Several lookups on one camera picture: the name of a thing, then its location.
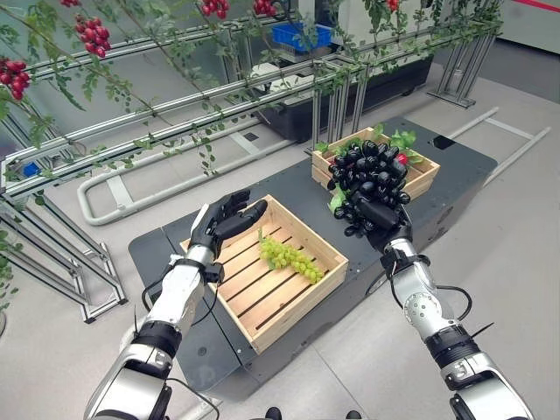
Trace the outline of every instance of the red cherry tomato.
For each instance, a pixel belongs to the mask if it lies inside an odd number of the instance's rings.
[[[396,155],[396,160],[399,163],[406,165],[409,162],[409,157],[406,156],[404,153],[399,153],[398,155]]]
[[[11,95],[14,97],[14,99],[17,99],[18,101],[21,101],[22,98],[24,97],[24,94],[17,90],[12,90]]]

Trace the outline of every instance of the tomato cluster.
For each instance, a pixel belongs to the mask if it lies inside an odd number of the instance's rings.
[[[399,0],[387,0],[387,6],[391,11],[396,11],[399,8]]]
[[[204,0],[204,5],[201,9],[204,16],[216,13],[218,18],[225,19],[228,15],[229,3],[228,0]]]
[[[60,0],[60,4],[66,7],[81,5],[80,0]]]
[[[0,59],[0,82],[10,87],[11,95],[18,101],[24,97],[24,89],[29,87],[29,74],[23,71],[26,67],[23,61]]]
[[[86,20],[82,15],[76,15],[74,28],[80,34],[80,40],[86,45],[88,53],[103,58],[105,52],[111,49],[108,41],[109,31],[102,26],[102,21],[98,17]]]
[[[257,15],[274,16],[277,14],[277,9],[272,5],[272,0],[255,0],[253,10]]]

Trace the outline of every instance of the concrete floor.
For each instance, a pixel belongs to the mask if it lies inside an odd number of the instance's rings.
[[[463,110],[425,94],[440,74],[441,67],[433,66],[425,88],[364,115],[361,126],[403,115],[449,134],[499,106],[499,121],[529,133],[552,128],[481,191],[457,225],[425,254],[437,281],[471,292],[474,307],[465,321],[469,331],[496,323],[477,341],[507,373],[535,418],[560,418],[560,105],[480,79],[472,94],[477,104]],[[523,141],[496,130],[483,123],[458,141],[503,160]],[[141,311],[142,283],[127,250],[130,241],[203,202],[293,165],[305,158],[304,147],[291,146],[103,227],[90,227],[81,218],[75,198],[81,181],[48,191],[68,215],[109,245],[130,303],[84,325],[72,303],[18,275],[21,292],[0,339],[2,418],[81,418],[93,389],[117,356],[135,305]],[[177,173],[169,171],[171,182]],[[455,296],[450,301],[462,305]],[[378,420],[451,419],[450,396],[437,366],[384,286],[248,400],[224,402],[220,409],[223,418],[232,420],[262,416],[270,405],[279,406],[286,420],[343,418],[349,410]],[[195,403],[192,395],[175,387],[170,417],[177,418]]]

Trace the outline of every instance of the green grapes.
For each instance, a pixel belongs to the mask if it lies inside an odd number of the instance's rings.
[[[291,245],[270,237],[262,238],[260,243],[261,259],[267,260],[273,270],[290,266],[297,273],[307,277],[311,284],[316,284],[325,275],[311,258]]]

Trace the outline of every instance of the silver robotic arm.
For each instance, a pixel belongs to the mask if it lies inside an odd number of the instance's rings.
[[[95,390],[85,420],[164,418],[172,394],[165,382],[204,294],[204,282],[223,279],[223,267],[213,263],[221,244],[250,228],[266,210],[261,200],[241,213],[248,198],[249,190],[242,190],[202,207],[185,257],[171,256],[160,297]]]
[[[404,316],[416,328],[455,395],[451,409],[458,420],[533,420],[527,404],[492,359],[455,318],[444,316],[428,268],[407,238],[396,238],[381,259]]]

